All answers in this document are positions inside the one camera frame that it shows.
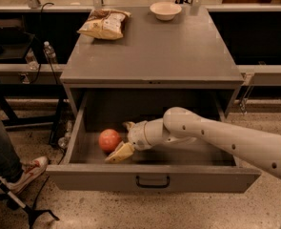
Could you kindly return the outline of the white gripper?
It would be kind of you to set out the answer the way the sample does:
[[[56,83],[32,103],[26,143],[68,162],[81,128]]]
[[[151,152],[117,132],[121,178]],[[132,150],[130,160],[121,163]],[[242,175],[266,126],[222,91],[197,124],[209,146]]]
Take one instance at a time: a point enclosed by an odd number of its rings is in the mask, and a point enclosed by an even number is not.
[[[138,151],[145,150],[147,148],[145,125],[146,121],[138,123],[125,121],[123,126],[128,131],[129,142],[121,141],[115,150],[106,157],[105,161],[108,163],[119,163],[132,156],[134,148]]]

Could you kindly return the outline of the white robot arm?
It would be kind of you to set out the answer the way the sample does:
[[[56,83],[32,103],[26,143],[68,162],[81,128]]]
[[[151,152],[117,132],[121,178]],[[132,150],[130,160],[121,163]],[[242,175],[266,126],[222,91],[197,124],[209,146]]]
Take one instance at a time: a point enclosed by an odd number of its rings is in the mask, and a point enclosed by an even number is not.
[[[157,145],[173,146],[201,139],[281,179],[281,135],[204,118],[187,109],[173,107],[156,120],[125,122],[127,140],[106,158],[118,163],[136,151]]]

